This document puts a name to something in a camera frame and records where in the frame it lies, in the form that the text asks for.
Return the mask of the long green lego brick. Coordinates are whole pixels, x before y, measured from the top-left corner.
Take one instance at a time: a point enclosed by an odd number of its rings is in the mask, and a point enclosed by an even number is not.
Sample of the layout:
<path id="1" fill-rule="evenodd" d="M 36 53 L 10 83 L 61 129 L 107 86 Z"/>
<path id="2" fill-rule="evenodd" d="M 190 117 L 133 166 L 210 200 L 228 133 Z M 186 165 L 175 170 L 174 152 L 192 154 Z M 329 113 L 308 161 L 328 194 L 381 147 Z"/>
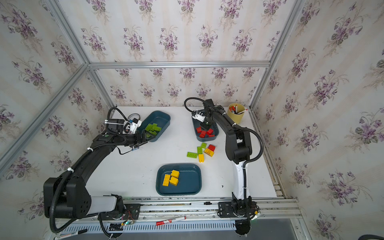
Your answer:
<path id="1" fill-rule="evenodd" d="M 148 125 L 146 126 L 146 128 L 145 128 L 145 131 L 146 131 L 146 132 L 150 132 L 150 131 L 152 131 L 152 128 L 153 128 L 153 125 L 152 125 L 152 124 L 148 124 Z"/>

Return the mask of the long yellow lego brick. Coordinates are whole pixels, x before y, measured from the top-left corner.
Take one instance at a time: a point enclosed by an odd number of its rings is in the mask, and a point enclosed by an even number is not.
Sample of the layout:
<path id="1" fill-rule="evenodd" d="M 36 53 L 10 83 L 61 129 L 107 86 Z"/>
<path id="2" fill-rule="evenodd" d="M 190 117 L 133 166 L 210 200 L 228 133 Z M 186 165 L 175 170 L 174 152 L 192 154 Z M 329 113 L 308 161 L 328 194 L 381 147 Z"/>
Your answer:
<path id="1" fill-rule="evenodd" d="M 170 184 L 171 175 L 165 174 L 162 186 L 168 187 Z"/>

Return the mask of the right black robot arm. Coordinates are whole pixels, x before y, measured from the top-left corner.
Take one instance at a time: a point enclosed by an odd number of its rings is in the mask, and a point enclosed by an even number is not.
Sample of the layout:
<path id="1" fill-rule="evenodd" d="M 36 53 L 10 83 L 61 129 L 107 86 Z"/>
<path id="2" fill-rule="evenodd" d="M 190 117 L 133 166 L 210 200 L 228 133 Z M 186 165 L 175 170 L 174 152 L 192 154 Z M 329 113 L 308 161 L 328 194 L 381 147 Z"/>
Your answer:
<path id="1" fill-rule="evenodd" d="M 196 100 L 203 103 L 204 114 L 198 110 L 191 110 L 187 102 Z M 184 101 L 184 107 L 193 118 L 201 123 L 201 127 L 207 129 L 214 123 L 219 125 L 226 134 L 225 152 L 232 162 L 234 170 L 234 190 L 232 192 L 232 209 L 237 217 L 249 216 L 252 209 L 252 197 L 248 189 L 247 170 L 248 164 L 260 159 L 264 152 L 264 143 L 261 136 L 254 130 L 241 127 L 236 124 L 222 106 L 215 106 L 211 99 L 203 100 L 197 97 L 189 97 Z M 251 135 L 254 135 L 260 145 L 259 153 L 252 158 Z"/>

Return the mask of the small yellow lego brick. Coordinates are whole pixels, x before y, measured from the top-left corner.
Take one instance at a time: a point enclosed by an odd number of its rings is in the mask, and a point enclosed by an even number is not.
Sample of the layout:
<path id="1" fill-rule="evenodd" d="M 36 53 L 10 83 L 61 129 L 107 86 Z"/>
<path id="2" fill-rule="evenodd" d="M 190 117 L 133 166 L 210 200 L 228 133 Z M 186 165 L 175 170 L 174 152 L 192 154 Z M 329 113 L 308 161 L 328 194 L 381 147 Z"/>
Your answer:
<path id="1" fill-rule="evenodd" d="M 177 186 L 178 183 L 179 183 L 179 179 L 178 178 L 175 178 L 175 177 L 171 177 L 170 180 L 169 180 L 169 183 L 173 186 Z"/>

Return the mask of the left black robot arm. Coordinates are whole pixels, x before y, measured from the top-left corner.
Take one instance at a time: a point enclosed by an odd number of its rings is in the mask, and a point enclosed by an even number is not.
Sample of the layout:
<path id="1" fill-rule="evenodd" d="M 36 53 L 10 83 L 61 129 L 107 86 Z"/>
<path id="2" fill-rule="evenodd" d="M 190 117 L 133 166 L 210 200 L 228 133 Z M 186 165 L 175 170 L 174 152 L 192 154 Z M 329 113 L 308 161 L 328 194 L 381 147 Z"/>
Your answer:
<path id="1" fill-rule="evenodd" d="M 140 119 L 130 120 L 124 114 L 113 119 L 112 111 L 121 113 L 117 107 L 109 109 L 105 130 L 97 135 L 86 152 L 57 178 L 44 183 L 44 211 L 52 233 L 57 234 L 76 220 L 113 213 L 123 216 L 127 208 L 119 195 L 93 197 L 89 194 L 87 181 L 99 164 L 119 146 L 135 149 L 156 136 L 139 130 Z"/>

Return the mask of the yellow lego brick front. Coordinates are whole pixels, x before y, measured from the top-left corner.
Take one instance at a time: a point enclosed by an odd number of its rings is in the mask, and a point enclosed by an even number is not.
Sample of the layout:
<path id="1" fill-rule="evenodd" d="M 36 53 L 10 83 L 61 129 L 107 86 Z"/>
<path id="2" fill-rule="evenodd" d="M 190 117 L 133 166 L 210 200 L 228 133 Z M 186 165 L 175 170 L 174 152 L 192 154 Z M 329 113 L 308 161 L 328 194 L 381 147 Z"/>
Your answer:
<path id="1" fill-rule="evenodd" d="M 205 161 L 205 157 L 203 154 L 198 154 L 199 162 L 203 163 Z"/>

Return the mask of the green lego brick back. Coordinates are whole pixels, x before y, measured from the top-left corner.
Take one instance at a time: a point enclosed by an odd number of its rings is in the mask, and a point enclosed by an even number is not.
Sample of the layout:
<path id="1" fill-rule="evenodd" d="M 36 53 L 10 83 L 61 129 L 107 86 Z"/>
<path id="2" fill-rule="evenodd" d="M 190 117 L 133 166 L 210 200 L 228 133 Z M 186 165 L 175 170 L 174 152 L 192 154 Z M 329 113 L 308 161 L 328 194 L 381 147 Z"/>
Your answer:
<path id="1" fill-rule="evenodd" d="M 151 128 L 152 131 L 158 131 L 158 126 L 157 124 L 152 124 L 152 128 Z"/>

